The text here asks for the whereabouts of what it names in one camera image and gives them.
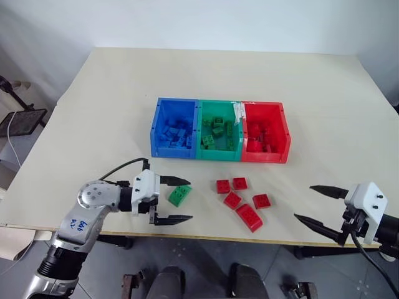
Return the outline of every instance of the robotic arm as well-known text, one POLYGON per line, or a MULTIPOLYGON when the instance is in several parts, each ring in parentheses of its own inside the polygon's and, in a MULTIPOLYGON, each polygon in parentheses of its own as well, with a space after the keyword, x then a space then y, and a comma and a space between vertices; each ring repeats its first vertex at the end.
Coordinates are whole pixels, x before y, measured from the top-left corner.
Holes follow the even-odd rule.
POLYGON ((344 223, 341 232, 330 229, 322 222, 310 217, 295 216, 308 228, 334 240, 341 246, 350 235, 360 253, 383 275, 389 287, 399 298, 399 292, 388 274, 360 245, 357 237, 363 237, 364 243, 373 241, 381 244, 379 251, 399 259, 399 218, 384 214, 388 200, 374 183, 353 185, 349 190, 333 186, 311 186, 311 189, 332 198, 342 198, 347 206, 342 217, 344 223))
POLYGON ((134 178, 133 187, 128 181, 113 183, 100 179, 80 188, 75 206, 61 222, 24 299, 67 298, 73 294, 82 264, 110 212, 131 211, 134 216, 149 213, 150 224, 154 225, 174 225, 192 218, 185 215, 158 217, 160 184, 180 186, 190 182, 159 176, 150 171, 148 160, 143 161, 143 171, 134 178))

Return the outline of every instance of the sorting bin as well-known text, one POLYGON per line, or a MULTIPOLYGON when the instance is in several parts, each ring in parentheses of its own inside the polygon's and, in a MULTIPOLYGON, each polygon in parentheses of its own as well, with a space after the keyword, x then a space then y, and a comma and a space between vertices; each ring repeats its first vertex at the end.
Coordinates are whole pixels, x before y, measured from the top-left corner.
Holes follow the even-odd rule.
POLYGON ((243 103, 245 117, 241 161, 286 163, 291 136, 282 103, 243 103))
POLYGON ((236 123, 234 104, 239 102, 199 101, 196 159, 240 161, 243 121, 239 118, 236 123))
POLYGON ((150 139, 151 155, 164 158, 196 158, 198 100, 159 98, 150 139))

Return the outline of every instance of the table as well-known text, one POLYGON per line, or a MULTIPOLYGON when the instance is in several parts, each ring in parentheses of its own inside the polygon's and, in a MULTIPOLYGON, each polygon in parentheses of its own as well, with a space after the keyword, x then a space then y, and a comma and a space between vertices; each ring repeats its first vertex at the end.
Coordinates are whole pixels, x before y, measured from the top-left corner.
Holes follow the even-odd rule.
MULTIPOLYGON (((83 183, 130 159, 150 156, 150 126, 158 97, 282 102, 292 136, 287 164, 152 158, 158 174, 188 179, 193 190, 179 208, 166 199, 162 214, 193 215, 171 227, 148 216, 110 214, 103 234, 168 235, 296 245, 333 245, 294 213, 339 230, 343 201, 309 189, 349 188, 374 181, 399 216, 399 117, 354 56, 213 50, 94 49, 59 100, 5 200, 0 222, 55 230, 83 183), (268 193, 273 206, 251 233, 215 192, 215 180, 244 176, 249 189, 268 193)), ((129 179, 139 165, 111 180, 129 179)))

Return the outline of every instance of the white cable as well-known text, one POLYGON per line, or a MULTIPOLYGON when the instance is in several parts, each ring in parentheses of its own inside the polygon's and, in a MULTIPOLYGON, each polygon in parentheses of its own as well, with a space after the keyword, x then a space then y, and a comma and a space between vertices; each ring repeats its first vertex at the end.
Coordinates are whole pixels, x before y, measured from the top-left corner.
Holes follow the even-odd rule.
POLYGON ((10 125, 11 125, 11 122, 14 119, 14 116, 15 116, 16 113, 17 113, 17 111, 14 112, 14 114, 12 115, 12 117, 10 119, 10 122, 8 123, 8 126, 7 126, 7 138, 8 138, 8 142, 10 142, 10 146, 11 146, 12 151, 14 152, 15 157, 17 158, 17 162, 18 162, 19 168, 21 168, 21 163, 19 162, 19 158, 18 158, 17 152, 15 151, 15 148, 12 145, 11 140, 10 140, 10 125))

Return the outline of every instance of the green lego brick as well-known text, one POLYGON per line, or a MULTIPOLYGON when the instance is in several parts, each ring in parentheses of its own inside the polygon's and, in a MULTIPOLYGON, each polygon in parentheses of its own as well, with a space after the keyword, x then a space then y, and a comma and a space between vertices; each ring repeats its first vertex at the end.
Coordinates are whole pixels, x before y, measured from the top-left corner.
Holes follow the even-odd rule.
POLYGON ((204 126, 211 126, 213 121, 213 117, 210 115, 204 115, 202 116, 202 124, 204 126))
POLYGON ((216 127, 215 129, 212 130, 212 134, 215 137, 220 137, 220 136, 223 135, 223 133, 224 133, 224 130, 223 130, 223 127, 221 127, 221 126, 218 126, 218 127, 216 127))
POLYGON ((226 135, 228 137, 233 136, 233 122, 230 120, 226 122, 226 135))
POLYGON ((190 193, 191 187, 189 185, 178 186, 169 195, 169 201, 176 207, 180 206, 187 194, 190 193))
POLYGON ((202 136, 202 141, 205 146, 214 145, 214 139, 213 139, 212 135, 202 136))
POLYGON ((217 126, 224 126, 224 121, 222 117, 214 117, 213 118, 213 127, 216 128, 217 126))
POLYGON ((234 151, 234 141, 231 138, 227 139, 227 150, 234 151))

